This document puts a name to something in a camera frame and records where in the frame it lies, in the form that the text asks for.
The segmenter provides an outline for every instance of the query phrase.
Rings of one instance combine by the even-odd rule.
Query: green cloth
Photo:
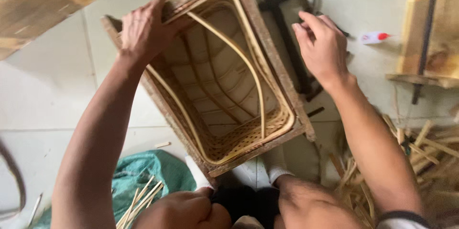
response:
[[[112,179],[115,221],[118,221],[131,205],[135,190],[139,188],[140,192],[152,175],[155,175],[155,178],[144,196],[159,181],[164,184],[153,202],[172,192],[196,189],[196,182],[186,164],[164,150],[149,150],[120,158]],[[32,228],[49,229],[50,224],[51,209],[48,209]]]

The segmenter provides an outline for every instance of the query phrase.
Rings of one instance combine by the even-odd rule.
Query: white sock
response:
[[[294,176],[292,172],[287,170],[282,145],[262,154],[261,157],[271,185],[273,185],[276,179],[283,174],[290,174]]]
[[[215,188],[210,184],[210,182],[201,172],[198,165],[195,163],[195,161],[193,160],[191,156],[185,156],[185,162],[188,168],[190,169],[190,172],[193,175],[193,178],[196,181],[196,191],[199,190],[200,188],[210,188],[212,190],[215,190]]]

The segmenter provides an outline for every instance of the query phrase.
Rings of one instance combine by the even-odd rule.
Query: metal rod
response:
[[[422,52],[421,52],[421,59],[419,60],[418,75],[423,75],[424,70],[426,69],[427,53],[429,50],[429,40],[430,40],[430,34],[432,30],[432,21],[433,21],[436,1],[437,0],[429,0],[429,10],[427,13],[426,27],[424,29],[424,39],[422,41]],[[418,99],[421,93],[422,85],[415,84],[414,87],[415,87],[415,90],[413,93],[411,104],[418,104]]]

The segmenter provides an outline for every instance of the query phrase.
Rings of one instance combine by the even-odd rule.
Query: forearm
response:
[[[329,90],[340,112],[359,171],[382,211],[421,213],[413,172],[396,139],[368,102],[354,76]]]
[[[55,184],[58,194],[110,191],[142,71],[117,58],[73,133]]]

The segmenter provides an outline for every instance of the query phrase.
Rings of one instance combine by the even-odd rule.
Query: floor tile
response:
[[[0,62],[0,129],[75,128],[93,74],[78,11]]]

